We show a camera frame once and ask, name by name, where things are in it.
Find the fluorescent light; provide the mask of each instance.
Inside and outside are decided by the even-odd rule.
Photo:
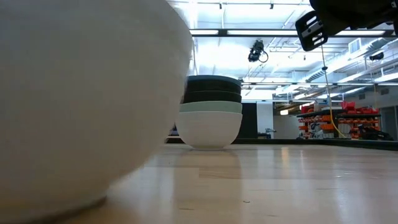
[[[294,103],[311,103],[313,100],[293,100]]]
[[[350,75],[340,81],[338,81],[338,83],[344,83],[344,82],[349,82],[349,81],[353,81],[354,79],[358,78],[362,76],[362,74],[355,74],[355,75]]]
[[[303,106],[311,106],[311,105],[313,105],[314,103],[315,103],[315,102],[306,103],[306,104],[300,105],[300,110],[301,110],[301,108],[302,108]]]
[[[384,30],[343,30],[336,35],[383,35],[386,33]]]
[[[289,114],[288,110],[280,111],[280,115],[288,115],[288,114]]]
[[[291,85],[292,83],[256,83],[257,85]]]
[[[326,85],[326,83],[297,83],[298,85]]]
[[[193,29],[190,32],[192,35],[218,35],[218,30]]]
[[[340,95],[340,93],[331,93],[330,97],[335,97],[335,96],[338,96],[338,95]],[[327,94],[320,95],[320,96],[317,97],[317,99],[327,99],[327,98],[329,98],[329,96]]]
[[[289,102],[289,100],[266,100],[266,102],[280,102],[280,103],[285,103],[285,102]]]
[[[244,82],[242,85],[291,85],[292,83],[274,83],[274,82]]]
[[[297,35],[296,30],[229,30],[228,35]]]
[[[398,83],[379,83],[379,86],[398,86]]]
[[[307,96],[306,94],[302,93],[300,95],[295,96],[294,99],[299,100],[299,99],[305,98],[306,96]]]
[[[345,94],[355,93],[356,91],[363,90],[363,89],[364,89],[364,87],[355,88],[355,89],[353,89],[353,90],[350,90],[350,91],[345,92]]]
[[[371,86],[373,83],[338,83],[337,85],[343,86]]]
[[[374,82],[379,83],[379,82],[385,82],[385,81],[389,81],[389,80],[394,80],[398,78],[398,73],[393,73],[393,74],[389,74],[389,75],[383,75],[380,78],[377,78],[374,80]]]

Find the light green bowl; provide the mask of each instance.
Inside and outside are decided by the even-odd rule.
[[[242,113],[242,104],[230,101],[202,101],[180,105],[180,112],[220,111]]]

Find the yellow cable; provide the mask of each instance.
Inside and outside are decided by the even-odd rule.
[[[321,45],[321,48],[322,48],[323,67],[326,68],[325,55],[324,55],[324,53],[323,53],[323,46],[322,46],[322,45]],[[328,90],[329,110],[330,110],[330,120],[331,120],[331,123],[332,123],[333,127],[335,127],[336,131],[337,131],[343,138],[347,138],[347,137],[346,137],[343,133],[341,133],[341,131],[336,127],[335,121],[334,121],[334,119],[333,119],[333,111],[331,110],[331,97],[330,97],[330,88],[329,88],[329,82],[328,82],[328,74],[327,74],[327,72],[326,72],[326,69],[325,69],[324,71],[325,71],[326,87],[327,87],[327,90]]]
[[[374,81],[374,78],[373,78],[373,87],[374,87],[374,109],[376,110],[377,109],[377,95],[376,95],[377,91],[376,91],[376,82]]]

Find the white bowl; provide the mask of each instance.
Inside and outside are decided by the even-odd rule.
[[[164,142],[190,31],[164,0],[2,1],[1,12],[0,223],[89,205]]]
[[[202,101],[180,105],[180,113],[194,111],[221,111],[242,113],[242,104],[230,101]]]
[[[219,150],[236,139],[241,121],[240,113],[197,111],[180,113],[175,124],[182,141],[189,146]]]

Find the table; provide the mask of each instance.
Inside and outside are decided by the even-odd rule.
[[[398,153],[336,146],[167,145],[64,224],[397,223]]]

